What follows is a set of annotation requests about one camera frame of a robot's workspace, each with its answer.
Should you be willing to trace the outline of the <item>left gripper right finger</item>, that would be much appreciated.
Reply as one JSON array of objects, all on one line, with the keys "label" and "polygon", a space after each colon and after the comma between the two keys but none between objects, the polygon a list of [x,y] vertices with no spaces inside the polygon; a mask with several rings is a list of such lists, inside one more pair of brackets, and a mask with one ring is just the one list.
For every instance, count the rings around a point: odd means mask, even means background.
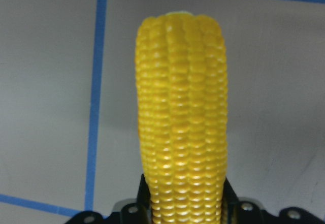
[{"label": "left gripper right finger", "polygon": [[278,215],[272,215],[255,201],[239,199],[226,179],[223,186],[222,223],[324,224],[324,220],[299,207],[287,207],[280,210]]}]

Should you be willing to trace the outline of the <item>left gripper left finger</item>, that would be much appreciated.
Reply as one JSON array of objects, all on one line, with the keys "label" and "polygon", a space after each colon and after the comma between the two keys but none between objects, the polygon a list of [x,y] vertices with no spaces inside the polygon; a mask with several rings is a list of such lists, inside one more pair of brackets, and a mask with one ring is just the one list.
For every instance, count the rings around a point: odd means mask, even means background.
[{"label": "left gripper left finger", "polygon": [[152,221],[150,211],[150,192],[145,180],[145,176],[142,174],[140,177],[138,192],[135,198],[124,199],[116,202],[109,213],[100,213],[90,210],[78,212],[65,223],[149,224]]}]

